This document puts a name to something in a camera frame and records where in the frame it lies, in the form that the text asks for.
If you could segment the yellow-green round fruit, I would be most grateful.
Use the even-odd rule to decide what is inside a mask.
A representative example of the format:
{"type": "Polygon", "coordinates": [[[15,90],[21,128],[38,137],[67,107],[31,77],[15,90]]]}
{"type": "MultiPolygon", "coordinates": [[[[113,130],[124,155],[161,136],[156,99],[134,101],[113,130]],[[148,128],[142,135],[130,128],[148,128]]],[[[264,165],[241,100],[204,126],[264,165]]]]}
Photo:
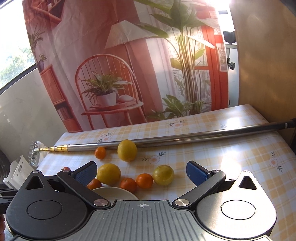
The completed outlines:
{"type": "Polygon", "coordinates": [[[156,184],[161,186],[167,186],[172,183],[175,173],[173,169],[168,165],[161,165],[155,168],[152,177],[156,184]]]}

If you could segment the plaid floral tablecloth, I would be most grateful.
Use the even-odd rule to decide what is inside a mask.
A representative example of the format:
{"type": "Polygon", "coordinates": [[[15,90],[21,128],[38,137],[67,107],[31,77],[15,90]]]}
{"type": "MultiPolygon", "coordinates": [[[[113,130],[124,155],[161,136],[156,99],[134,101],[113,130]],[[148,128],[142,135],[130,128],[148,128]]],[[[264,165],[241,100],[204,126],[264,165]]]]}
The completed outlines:
{"type": "MultiPolygon", "coordinates": [[[[231,130],[266,123],[250,105],[216,110],[172,120],[142,123],[101,130],[65,133],[57,145],[104,143],[173,136],[213,130],[231,130]]],[[[133,162],[119,159],[116,151],[108,151],[101,166],[117,165],[122,178],[135,179],[139,174],[152,174],[161,165],[173,168],[175,178],[168,186],[154,184],[150,189],[138,189],[139,200],[167,199],[173,201],[194,187],[186,175],[186,164],[195,161],[208,170],[219,169],[228,180],[235,180],[243,170],[252,172],[269,196],[277,211],[272,240],[295,240],[295,154],[276,132],[228,138],[219,141],[139,149],[133,162]]]]}

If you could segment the wooden board panel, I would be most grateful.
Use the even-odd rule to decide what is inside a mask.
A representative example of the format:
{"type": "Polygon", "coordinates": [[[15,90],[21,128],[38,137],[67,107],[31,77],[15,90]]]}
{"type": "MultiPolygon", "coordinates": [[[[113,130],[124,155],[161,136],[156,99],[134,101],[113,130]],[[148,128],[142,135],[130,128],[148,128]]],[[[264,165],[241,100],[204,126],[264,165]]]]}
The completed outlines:
{"type": "Polygon", "coordinates": [[[269,122],[295,118],[295,1],[232,1],[239,105],[269,122]]]}

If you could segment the cream bowl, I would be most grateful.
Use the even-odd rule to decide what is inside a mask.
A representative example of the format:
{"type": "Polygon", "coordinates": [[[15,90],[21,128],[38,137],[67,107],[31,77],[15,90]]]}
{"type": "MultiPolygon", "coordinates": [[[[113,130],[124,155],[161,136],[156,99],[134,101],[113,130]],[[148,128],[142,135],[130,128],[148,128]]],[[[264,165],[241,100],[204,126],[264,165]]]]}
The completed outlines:
{"type": "Polygon", "coordinates": [[[138,200],[131,192],[118,187],[104,186],[95,188],[92,191],[109,200],[111,204],[113,204],[115,200],[138,200]]]}

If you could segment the printed room backdrop cloth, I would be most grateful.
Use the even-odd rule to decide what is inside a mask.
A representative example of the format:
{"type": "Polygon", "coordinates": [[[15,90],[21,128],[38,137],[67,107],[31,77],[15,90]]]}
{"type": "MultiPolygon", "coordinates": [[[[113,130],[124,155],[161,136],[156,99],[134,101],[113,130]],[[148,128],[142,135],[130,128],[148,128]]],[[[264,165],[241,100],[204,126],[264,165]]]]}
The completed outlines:
{"type": "Polygon", "coordinates": [[[209,1],[23,1],[23,14],[69,132],[228,106],[226,50],[209,1]]]}

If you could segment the telescopic metal pole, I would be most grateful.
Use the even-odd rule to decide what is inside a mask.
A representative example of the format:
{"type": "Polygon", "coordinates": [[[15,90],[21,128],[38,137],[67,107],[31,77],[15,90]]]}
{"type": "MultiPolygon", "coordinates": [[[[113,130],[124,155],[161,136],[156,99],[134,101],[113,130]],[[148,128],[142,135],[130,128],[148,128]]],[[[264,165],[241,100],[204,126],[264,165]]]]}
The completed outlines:
{"type": "MultiPolygon", "coordinates": [[[[221,140],[224,138],[242,137],[258,133],[285,130],[289,128],[295,128],[295,118],[288,121],[279,121],[253,126],[243,126],[241,128],[233,130],[215,130],[199,133],[181,134],[176,136],[141,138],[133,140],[133,142],[138,148],[150,148],[214,141],[221,140]]],[[[33,167],[39,166],[39,164],[43,160],[41,152],[85,152],[94,151],[98,147],[104,147],[106,149],[115,150],[119,144],[120,141],[112,141],[105,143],[68,144],[52,147],[43,147],[41,142],[33,141],[29,148],[28,162],[33,167]]]]}

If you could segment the white plastic crate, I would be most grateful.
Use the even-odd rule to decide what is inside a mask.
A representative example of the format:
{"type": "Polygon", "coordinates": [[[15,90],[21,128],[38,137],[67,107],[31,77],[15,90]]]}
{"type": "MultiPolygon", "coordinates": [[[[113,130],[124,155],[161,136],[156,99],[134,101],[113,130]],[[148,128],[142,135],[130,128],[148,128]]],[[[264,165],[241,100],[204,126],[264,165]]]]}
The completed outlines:
{"type": "Polygon", "coordinates": [[[8,176],[4,178],[3,183],[9,188],[18,190],[33,171],[34,169],[27,160],[23,156],[20,156],[11,163],[10,172],[8,176]]]}

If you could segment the small orange tangerine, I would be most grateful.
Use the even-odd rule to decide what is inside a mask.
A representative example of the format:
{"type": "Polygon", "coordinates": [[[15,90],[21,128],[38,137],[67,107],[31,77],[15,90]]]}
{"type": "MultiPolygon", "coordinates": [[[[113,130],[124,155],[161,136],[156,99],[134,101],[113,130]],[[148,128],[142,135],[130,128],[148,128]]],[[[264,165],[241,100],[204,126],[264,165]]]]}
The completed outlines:
{"type": "Polygon", "coordinates": [[[106,157],[106,149],[104,147],[98,147],[94,154],[97,159],[103,160],[106,157]]]}

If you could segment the large yellow lemon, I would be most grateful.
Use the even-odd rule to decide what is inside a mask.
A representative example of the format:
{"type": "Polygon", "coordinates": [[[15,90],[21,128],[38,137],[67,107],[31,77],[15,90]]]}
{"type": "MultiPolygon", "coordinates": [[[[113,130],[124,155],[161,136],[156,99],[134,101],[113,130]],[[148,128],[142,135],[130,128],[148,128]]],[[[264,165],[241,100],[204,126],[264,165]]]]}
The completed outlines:
{"type": "Polygon", "coordinates": [[[123,140],[118,145],[117,154],[122,161],[134,161],[137,157],[137,146],[131,140],[123,140]]]}

